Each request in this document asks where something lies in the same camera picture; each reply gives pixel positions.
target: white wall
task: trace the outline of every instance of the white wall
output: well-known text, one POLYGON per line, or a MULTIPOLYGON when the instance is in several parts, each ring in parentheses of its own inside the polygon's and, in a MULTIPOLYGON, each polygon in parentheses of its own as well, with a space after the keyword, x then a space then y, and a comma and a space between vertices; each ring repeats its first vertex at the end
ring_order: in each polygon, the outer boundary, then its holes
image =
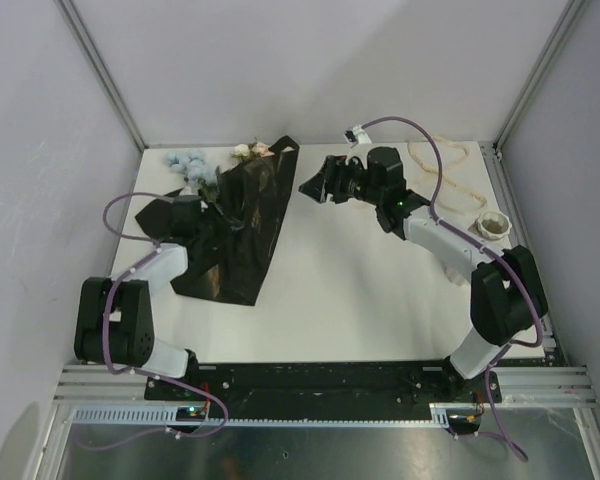
POLYGON ((137 162, 56 5, 0 0, 0 478, 25 468, 137 162))
POLYGON ((392 114, 493 140, 566 0, 76 4, 145 141, 235 144, 392 114))
POLYGON ((600 1, 504 152, 559 338, 600 397, 600 1))

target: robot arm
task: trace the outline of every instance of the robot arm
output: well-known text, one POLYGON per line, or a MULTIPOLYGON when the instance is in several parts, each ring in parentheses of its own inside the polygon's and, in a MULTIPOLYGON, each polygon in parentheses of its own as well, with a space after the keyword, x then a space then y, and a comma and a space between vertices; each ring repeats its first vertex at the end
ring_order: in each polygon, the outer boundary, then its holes
MULTIPOLYGON (((471 284, 473 328, 447 359, 460 380, 479 375, 507 342, 532 326, 533 319, 522 295, 513 284, 507 285, 509 279, 497 263, 482 248, 470 245, 436 222, 429 214, 429 201, 407 189, 395 148, 369 150, 366 169, 356 156, 329 156, 318 174, 300 186, 300 192, 319 203, 326 202, 330 195, 335 203, 355 198, 374 205, 378 223, 385 232, 426 248, 471 284)), ((470 232, 466 234, 513 268, 538 315, 544 315, 547 302, 529 250, 522 246, 505 250, 470 232)))

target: black cover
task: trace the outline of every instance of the black cover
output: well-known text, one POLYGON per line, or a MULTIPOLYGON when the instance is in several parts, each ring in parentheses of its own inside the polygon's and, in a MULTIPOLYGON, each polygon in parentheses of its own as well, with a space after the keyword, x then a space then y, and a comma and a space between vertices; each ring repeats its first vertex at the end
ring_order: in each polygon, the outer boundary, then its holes
MULTIPOLYGON (((218 213, 206 209, 195 234, 175 236, 173 206, 154 200, 136 220, 146 235, 187 247, 189 269, 171 285, 179 295, 253 306, 269 270, 293 188, 299 146, 282 137, 272 156, 240 163, 219 176, 218 205, 243 228, 227 228, 218 213), (293 150, 282 152, 287 147, 293 150)), ((177 196, 180 190, 169 196, 177 196)))

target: purple cable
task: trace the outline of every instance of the purple cable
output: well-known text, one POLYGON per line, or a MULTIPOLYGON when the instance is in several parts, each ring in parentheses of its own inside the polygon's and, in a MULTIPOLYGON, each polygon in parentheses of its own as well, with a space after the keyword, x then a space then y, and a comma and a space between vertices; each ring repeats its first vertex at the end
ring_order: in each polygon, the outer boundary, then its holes
MULTIPOLYGON (((153 193, 145 193, 145 192, 132 192, 132 193, 127 193, 124 195, 120 195, 116 198, 114 198, 113 200, 111 200, 107 206, 105 207, 104 213, 102 215, 102 220, 105 224, 105 226, 107 227, 107 229, 109 231, 111 231, 112 233, 114 233, 116 236, 120 237, 120 238, 127 238, 129 240, 142 240, 142 241, 150 241, 150 242, 154 242, 152 239, 147 238, 147 237, 136 237, 133 235, 125 235, 121 232, 118 232, 117 230, 115 230, 114 228, 112 228, 108 223, 107 223, 107 213, 109 211, 109 209, 111 208, 111 206, 113 206, 115 203, 117 203, 118 201, 124 199, 124 198, 128 198, 128 197, 133 197, 133 196, 145 196, 145 197, 154 197, 154 198, 158 198, 161 200, 167 200, 167 201, 172 201, 171 198, 169 197, 163 197, 161 195, 156 195, 153 193)), ((105 307, 104 307, 104 313, 102 316, 102 356, 104 359, 104 363, 107 366, 107 369, 109 370, 109 372, 111 372, 111 374, 113 375, 120 375, 122 373, 125 372, 129 372, 132 370, 132 367, 123 367, 123 368, 115 368, 115 366, 113 365, 113 361, 111 360, 111 350, 110 350, 110 344, 109 344, 109 331, 110 331, 110 323, 111 323, 111 313, 113 311, 113 301, 115 299, 115 295, 116 292, 118 291, 118 288, 120 287, 120 285, 122 284, 122 282, 129 277, 129 275, 131 275, 133 272, 135 272, 138 268, 144 266, 145 264, 147 264, 150 260, 152 260, 153 258, 155 258, 156 256, 158 256, 158 254, 160 253, 159 247, 156 248, 155 250, 151 251, 148 255, 144 256, 143 258, 141 258, 140 260, 138 260, 136 263, 134 263, 131 267, 129 267, 126 271, 124 271, 122 274, 120 274, 120 276, 113 282, 113 285, 111 285, 111 289, 109 290, 109 293, 107 294, 107 299, 105 302, 105 307)), ((164 382, 170 383, 172 385, 175 385, 177 387, 180 388, 184 388, 185 390, 189 390, 193 393, 196 393, 198 395, 201 395, 205 398, 208 398, 209 400, 215 402, 220 409, 222 410, 222 414, 223 414, 223 419, 220 422, 220 424, 218 424, 217 426, 215 426, 214 428, 212 428, 211 430, 208 430, 206 432, 202 432, 202 433, 185 433, 185 432, 180 432, 177 431, 176 435, 180 436, 180 437, 185 437, 185 438, 204 438, 204 437, 208 437, 210 435, 213 435, 214 433, 220 431, 222 428, 224 428, 224 426, 227 424, 227 422, 229 421, 229 409, 227 408, 227 406, 224 404, 224 402, 222 400, 220 400, 218 397, 216 397, 215 395, 212 395, 209 392, 205 392, 204 390, 194 387, 192 385, 188 385, 180 380, 177 380, 175 378, 171 378, 171 377, 167 377, 167 376, 161 376, 161 375, 156 375, 155 373, 152 372, 148 372, 146 370, 142 370, 139 368, 135 368, 133 369, 135 371, 135 373, 138 373, 140 375, 144 375, 146 377, 149 378, 156 378, 156 379, 160 379, 164 382)), ((117 448, 120 447, 122 445, 125 445, 129 442, 132 442, 140 437, 143 437, 144 435, 148 435, 150 433, 156 433, 156 432, 163 432, 165 431, 164 428, 159 427, 159 428, 150 428, 148 430, 144 430, 142 432, 139 432, 135 435, 132 435, 129 438, 126 438, 124 440, 121 440, 119 442, 115 442, 112 443, 110 445, 101 445, 101 446, 89 446, 86 445, 84 442, 82 442, 82 440, 80 440, 79 437, 76 436, 76 443, 82 447, 85 448, 87 450, 91 450, 91 451, 106 451, 106 450, 111 450, 113 448, 117 448)))
POLYGON ((484 246, 482 243, 480 243, 478 240, 474 239, 467 232, 448 223, 443 218, 440 218, 440 215, 438 215, 435 204, 436 204, 436 200, 438 199, 438 195, 440 194, 440 189, 442 188, 442 157, 440 155, 440 151, 438 150, 438 146, 436 145, 436 142, 433 140, 431 135, 429 135, 429 133, 424 128, 422 128, 420 125, 418 125, 414 121, 409 120, 407 118, 396 117, 396 116, 382 117, 382 118, 378 118, 376 120, 372 120, 371 122, 368 122, 368 123, 365 123, 364 125, 362 125, 362 128, 366 129, 368 127, 372 127, 379 123, 388 122, 388 121, 402 122, 402 123, 406 123, 407 125, 411 125, 416 130, 418 130, 420 133, 422 133, 422 135, 424 135, 424 137, 427 139, 427 141, 431 144, 431 148, 433 148, 433 153, 435 154, 436 162, 438 163, 438 181, 436 182, 436 188, 434 189, 433 195, 431 196, 431 205, 429 206, 429 213, 431 214, 431 217, 437 223, 442 225, 444 228, 446 228, 450 232, 454 233, 455 235, 459 236, 460 238, 464 239, 465 241, 467 241, 474 247, 480 249, 487 256, 489 256, 490 258, 495 260, 498 263, 498 265, 500 265, 507 272, 507 274, 509 275, 509 278, 515 284, 516 288, 518 289, 518 291, 522 295, 522 298, 524 299, 525 303, 527 304, 529 311, 531 312, 531 317, 533 318, 533 325, 535 326, 535 330, 536 330, 535 342, 525 342, 523 340, 509 341, 509 343, 507 343, 507 345, 504 346, 504 348, 495 356, 495 358, 493 360, 491 360, 491 362, 489 363, 489 365, 487 366, 487 368, 484 371, 485 387, 486 387, 485 390, 487 392, 487 399, 489 400, 489 406, 491 407, 491 411, 493 412, 493 417, 496 421, 496 424, 498 425, 498 428, 500 429, 500 434, 493 433, 493 432, 484 432, 481 434, 481 435, 485 435, 487 437, 504 440, 507 443, 507 445, 509 445, 509 448, 511 448, 513 453, 515 453, 515 455, 520 460, 522 460, 523 462, 528 462, 529 457, 524 452, 524 450, 522 450, 522 448, 520 448, 520 446, 518 446, 511 439, 511 436, 507 432, 507 430, 504 426, 504 422, 502 421, 502 418, 500 417, 500 414, 498 413, 498 411, 496 409, 495 402, 493 401, 493 397, 491 395, 489 377, 490 377, 491 370, 493 369, 493 367, 509 351, 509 349, 511 348, 512 345, 522 345, 524 347, 529 347, 529 348, 535 348, 535 347, 539 347, 540 345, 542 345, 542 336, 543 336, 542 335, 542 323, 540 322, 540 317, 538 316, 538 312, 536 311, 535 306, 533 305, 533 300, 531 300, 531 296, 529 295, 529 292, 527 292, 527 289, 525 288, 524 284, 522 283, 522 280, 516 274, 516 272, 511 268, 511 266, 509 266, 509 264, 507 262, 505 262, 496 252, 494 252, 493 250, 484 246))

